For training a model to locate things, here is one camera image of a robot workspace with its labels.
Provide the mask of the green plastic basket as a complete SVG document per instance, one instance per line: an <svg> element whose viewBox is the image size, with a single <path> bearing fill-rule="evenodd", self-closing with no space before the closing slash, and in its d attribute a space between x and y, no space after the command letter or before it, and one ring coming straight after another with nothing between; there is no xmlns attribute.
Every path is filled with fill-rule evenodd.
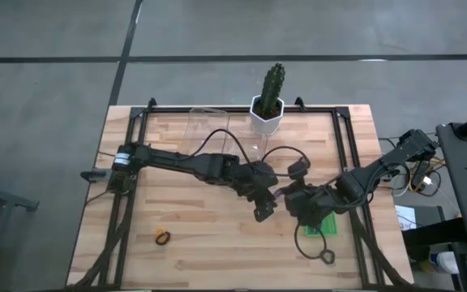
<svg viewBox="0 0 467 292"><path fill-rule="evenodd" d="M318 229L306 226L304 233L307 237L319 237L321 235L324 235L325 237L337 236L338 232L335 213L327 215Z"/></svg>

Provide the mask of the green cactus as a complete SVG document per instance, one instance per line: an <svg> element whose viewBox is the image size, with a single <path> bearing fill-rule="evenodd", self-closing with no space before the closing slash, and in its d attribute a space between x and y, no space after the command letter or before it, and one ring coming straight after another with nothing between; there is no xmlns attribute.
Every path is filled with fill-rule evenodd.
<svg viewBox="0 0 467 292"><path fill-rule="evenodd" d="M280 96L281 88L285 80L285 68L281 63L276 63L267 72L263 90L260 97L261 114L264 118L275 116L277 99Z"/></svg>

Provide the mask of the white paper sheet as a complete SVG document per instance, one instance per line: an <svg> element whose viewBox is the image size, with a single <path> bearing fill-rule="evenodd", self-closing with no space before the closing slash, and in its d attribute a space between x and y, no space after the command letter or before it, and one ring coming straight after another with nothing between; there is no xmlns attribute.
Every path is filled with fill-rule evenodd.
<svg viewBox="0 0 467 292"><path fill-rule="evenodd" d="M402 231L413 230L418 227L414 208L396 205L395 210Z"/></svg>

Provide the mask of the black aluminium frame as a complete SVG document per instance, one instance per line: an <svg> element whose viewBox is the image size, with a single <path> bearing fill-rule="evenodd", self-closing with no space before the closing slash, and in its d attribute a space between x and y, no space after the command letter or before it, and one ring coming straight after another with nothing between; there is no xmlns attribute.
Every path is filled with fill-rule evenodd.
<svg viewBox="0 0 467 292"><path fill-rule="evenodd" d="M249 106L154 105L146 121L145 141L154 148L175 150L183 141L189 112L194 107L216 107L230 111L230 125L240 131L251 128ZM286 105L285 116L268 147L281 144L300 148L311 159L308 182L327 182L342 167L359 162L370 164L381 151L369 105ZM350 114L335 130L336 108ZM336 254L334 264L308 260L297 251L293 231L297 219L286 212L283 199L266 221L254 219L255 205L234 191L198 182L185 174L148 168L139 172L138 191L114 199L103 195L84 207L71 267L66 279L68 292L128 290L352 290L366 285L391 285L383 268L358 243L348 213L336 215L337 236L327 237L328 248ZM413 275L396 217L392 196L379 188L368 211L357 211L360 221L372 221L375 238L391 265L408 282ZM132 207L129 231L126 208ZM167 245L154 242L156 229L168 230ZM105 249L107 231L127 239L113 247L107 280L92 286L76 286Z"/></svg>

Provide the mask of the clear plastic bin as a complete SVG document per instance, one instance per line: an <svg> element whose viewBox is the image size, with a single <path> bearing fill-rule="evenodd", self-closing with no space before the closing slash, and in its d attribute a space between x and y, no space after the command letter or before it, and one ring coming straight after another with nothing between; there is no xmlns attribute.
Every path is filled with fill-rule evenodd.
<svg viewBox="0 0 467 292"><path fill-rule="evenodd" d="M223 152L226 134L222 131L214 134L207 143L205 140L216 129L227 129L229 114L225 111L196 107L188 115L186 130L179 147L179 152L191 155L200 149L200 153Z"/></svg>
<svg viewBox="0 0 467 292"><path fill-rule="evenodd" d="M268 137L263 133L248 130L229 130L236 136L244 152L251 162L260 160L266 153ZM239 157L240 163L246 163L246 158L235 140L228 134L225 135L223 153Z"/></svg>

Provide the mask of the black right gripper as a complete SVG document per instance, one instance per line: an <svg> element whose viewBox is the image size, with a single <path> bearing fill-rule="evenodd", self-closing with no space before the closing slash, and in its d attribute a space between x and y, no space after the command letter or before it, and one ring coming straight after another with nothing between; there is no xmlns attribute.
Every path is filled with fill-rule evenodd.
<svg viewBox="0 0 467 292"><path fill-rule="evenodd" d="M283 195L298 193L301 200L298 210L298 197L286 196L285 207L289 213L298 214L300 226L320 227L323 219L332 212L336 200L336 190L330 185L313 187L305 185L303 181L293 181L286 187L281 188Z"/></svg>

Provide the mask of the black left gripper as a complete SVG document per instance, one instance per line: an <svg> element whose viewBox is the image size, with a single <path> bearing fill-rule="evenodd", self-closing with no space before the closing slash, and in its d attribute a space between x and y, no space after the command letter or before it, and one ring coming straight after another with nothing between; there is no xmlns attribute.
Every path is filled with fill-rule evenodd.
<svg viewBox="0 0 467 292"><path fill-rule="evenodd" d="M256 161L254 164L239 165L234 171L233 189L239 196L247 199L260 199L264 202L275 202L275 195L270 187L278 184L273 168L266 162Z"/></svg>

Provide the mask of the white hexagonal plant pot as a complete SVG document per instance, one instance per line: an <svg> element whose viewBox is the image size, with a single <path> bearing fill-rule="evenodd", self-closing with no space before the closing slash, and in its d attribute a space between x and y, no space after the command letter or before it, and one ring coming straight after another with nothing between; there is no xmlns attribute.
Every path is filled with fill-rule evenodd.
<svg viewBox="0 0 467 292"><path fill-rule="evenodd" d="M277 112L276 117L270 119L263 119L255 112L255 104L260 99L260 95L252 97L249 115L251 117L251 125L253 129L259 133L272 135L280 126L281 119L284 117L285 103L277 98Z"/></svg>

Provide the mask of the white plastic bottle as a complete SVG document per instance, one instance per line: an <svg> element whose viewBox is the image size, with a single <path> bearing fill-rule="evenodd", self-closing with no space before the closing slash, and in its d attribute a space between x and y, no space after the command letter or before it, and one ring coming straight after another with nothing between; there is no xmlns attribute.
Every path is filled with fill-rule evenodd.
<svg viewBox="0 0 467 292"><path fill-rule="evenodd" d="M458 274L459 268L455 254L452 251L430 253L426 260L419 263L422 271L428 273Z"/></svg>

